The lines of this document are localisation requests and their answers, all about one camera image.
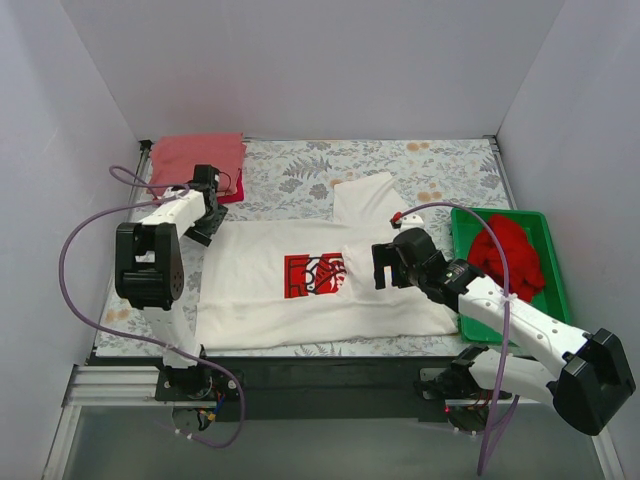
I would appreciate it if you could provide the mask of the white printed t-shirt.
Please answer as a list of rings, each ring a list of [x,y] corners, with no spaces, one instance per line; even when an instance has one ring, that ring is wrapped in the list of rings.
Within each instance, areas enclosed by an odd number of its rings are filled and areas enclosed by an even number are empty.
[[[204,255],[197,340],[221,351],[456,333],[456,314],[418,289],[374,285],[371,247],[406,207],[383,172],[336,185],[329,220],[224,223]]]

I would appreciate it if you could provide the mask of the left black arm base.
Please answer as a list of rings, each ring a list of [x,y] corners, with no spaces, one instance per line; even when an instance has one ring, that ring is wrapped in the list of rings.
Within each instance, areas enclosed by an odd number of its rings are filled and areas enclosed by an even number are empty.
[[[171,407],[171,423],[178,433],[192,438],[210,433],[218,422],[236,420],[244,374],[232,370],[233,378],[197,364],[186,369],[158,367],[154,400]]]

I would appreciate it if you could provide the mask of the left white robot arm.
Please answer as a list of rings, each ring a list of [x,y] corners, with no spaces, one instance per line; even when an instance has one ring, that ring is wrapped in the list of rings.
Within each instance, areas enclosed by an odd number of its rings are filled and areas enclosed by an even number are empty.
[[[163,365],[183,369],[178,387],[193,400],[211,392],[213,377],[196,365],[202,347],[183,311],[186,277],[180,240],[210,245],[227,213],[217,198],[219,183],[217,168],[197,165],[187,184],[164,190],[154,201],[155,210],[116,230],[116,292],[141,313],[162,343]]]

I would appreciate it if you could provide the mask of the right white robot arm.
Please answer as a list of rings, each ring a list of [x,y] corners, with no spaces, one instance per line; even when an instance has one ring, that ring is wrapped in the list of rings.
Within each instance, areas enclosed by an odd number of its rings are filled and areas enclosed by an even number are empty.
[[[606,329],[583,331],[518,298],[506,298],[477,267],[446,260],[424,230],[411,228],[373,246],[372,259],[376,289],[417,287],[429,300],[494,330],[507,326],[510,340],[527,353],[503,360],[489,347],[472,345],[424,381],[430,395],[465,399],[496,388],[550,405],[574,429],[596,436],[635,392],[616,335]]]

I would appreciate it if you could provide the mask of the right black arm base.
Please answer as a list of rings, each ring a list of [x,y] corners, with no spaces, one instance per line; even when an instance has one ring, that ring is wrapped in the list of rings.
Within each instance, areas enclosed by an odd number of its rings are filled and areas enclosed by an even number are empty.
[[[431,378],[413,383],[416,394],[423,400],[463,400],[466,404],[444,405],[447,421],[460,431],[479,435],[487,424],[492,389],[486,389],[471,377],[470,367],[488,347],[471,346],[459,354],[444,370]]]

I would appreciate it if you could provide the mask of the folded salmon pink t-shirt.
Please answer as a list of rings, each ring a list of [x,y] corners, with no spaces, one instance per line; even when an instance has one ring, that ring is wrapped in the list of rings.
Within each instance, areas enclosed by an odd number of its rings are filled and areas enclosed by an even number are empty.
[[[165,136],[151,149],[154,185],[184,184],[195,165],[211,165],[233,175],[243,167],[246,145],[241,132]]]

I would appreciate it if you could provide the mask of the folded crimson t-shirt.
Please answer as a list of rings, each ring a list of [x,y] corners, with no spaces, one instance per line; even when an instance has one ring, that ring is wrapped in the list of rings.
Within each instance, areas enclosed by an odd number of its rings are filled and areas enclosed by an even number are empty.
[[[238,168],[233,175],[225,171],[220,172],[216,196],[220,204],[229,204],[244,200],[241,168]]]

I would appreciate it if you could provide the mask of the floral patterned table mat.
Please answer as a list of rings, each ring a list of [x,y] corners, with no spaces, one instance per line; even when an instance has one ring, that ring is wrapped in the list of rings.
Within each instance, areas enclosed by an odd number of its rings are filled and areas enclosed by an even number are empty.
[[[513,208],[513,196],[499,159],[495,139],[475,140],[326,140],[245,141],[243,165],[245,199],[229,207],[225,220],[285,220],[332,218],[334,186],[362,176],[388,171],[395,188],[411,207],[450,201],[467,207]],[[450,209],[422,212],[436,245],[452,253]],[[182,247],[187,275],[185,313],[195,327],[200,291],[202,248],[185,240]],[[129,333],[150,335],[139,315],[132,313],[111,288],[101,322]],[[220,352],[229,356],[453,356],[463,350],[460,335],[353,339],[345,342],[282,346],[271,349]],[[107,358],[159,357],[156,346],[98,333],[93,355]]]

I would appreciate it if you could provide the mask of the red crumpled t-shirt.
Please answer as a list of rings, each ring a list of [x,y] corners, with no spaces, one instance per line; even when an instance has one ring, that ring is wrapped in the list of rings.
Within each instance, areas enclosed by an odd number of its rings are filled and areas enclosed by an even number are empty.
[[[537,251],[529,243],[525,230],[504,215],[492,215],[488,225],[504,250],[509,270],[509,291],[530,303],[546,285]],[[467,261],[479,267],[496,283],[504,283],[504,268],[498,247],[485,229],[471,244]]]

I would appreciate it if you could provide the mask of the green plastic tray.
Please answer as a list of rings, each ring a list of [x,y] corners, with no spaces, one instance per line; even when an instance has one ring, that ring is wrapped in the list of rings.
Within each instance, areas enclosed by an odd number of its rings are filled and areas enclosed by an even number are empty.
[[[467,260],[471,244],[484,229],[480,220],[488,223],[489,218],[494,214],[504,215],[513,220],[525,230],[529,243],[537,251],[546,282],[542,292],[535,295],[530,304],[548,316],[568,324],[570,322],[569,307],[565,297],[564,283],[544,215],[533,211],[482,208],[477,208],[475,212],[475,215],[471,215],[457,208],[451,212],[454,256]]]

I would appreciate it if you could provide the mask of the aluminium frame rail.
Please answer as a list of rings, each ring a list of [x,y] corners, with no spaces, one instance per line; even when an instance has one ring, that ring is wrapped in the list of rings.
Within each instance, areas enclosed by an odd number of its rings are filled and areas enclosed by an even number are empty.
[[[158,380],[151,366],[75,366],[42,479],[62,479],[85,407],[151,405]]]

